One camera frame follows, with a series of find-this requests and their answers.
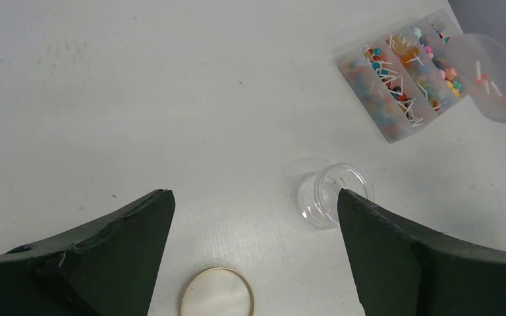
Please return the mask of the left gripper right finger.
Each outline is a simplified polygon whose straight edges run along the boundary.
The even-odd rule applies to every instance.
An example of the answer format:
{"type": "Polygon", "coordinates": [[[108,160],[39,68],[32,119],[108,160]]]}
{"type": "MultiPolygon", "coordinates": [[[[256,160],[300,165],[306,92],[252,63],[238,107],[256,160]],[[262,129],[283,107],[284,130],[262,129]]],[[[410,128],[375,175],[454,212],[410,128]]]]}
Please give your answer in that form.
{"type": "Polygon", "coordinates": [[[454,238],[351,190],[338,216],[367,315],[506,315],[506,251],[454,238]]]}

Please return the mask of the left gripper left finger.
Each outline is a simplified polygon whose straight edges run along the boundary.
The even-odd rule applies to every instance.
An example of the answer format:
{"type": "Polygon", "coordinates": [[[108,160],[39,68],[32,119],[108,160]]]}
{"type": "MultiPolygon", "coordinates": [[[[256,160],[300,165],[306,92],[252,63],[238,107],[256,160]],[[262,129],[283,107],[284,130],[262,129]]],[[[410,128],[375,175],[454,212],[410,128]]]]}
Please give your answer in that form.
{"type": "Polygon", "coordinates": [[[0,315],[146,315],[175,214],[170,190],[0,254],[0,315]]]}

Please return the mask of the clear plastic scoop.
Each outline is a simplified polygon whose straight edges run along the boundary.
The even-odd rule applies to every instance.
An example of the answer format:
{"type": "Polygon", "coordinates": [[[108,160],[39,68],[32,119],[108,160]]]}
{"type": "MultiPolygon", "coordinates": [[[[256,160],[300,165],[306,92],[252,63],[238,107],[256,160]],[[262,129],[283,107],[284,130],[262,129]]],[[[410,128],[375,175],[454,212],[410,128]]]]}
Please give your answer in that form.
{"type": "Polygon", "coordinates": [[[506,47],[482,34],[460,34],[450,37],[446,50],[478,110],[506,124],[506,47]]]}

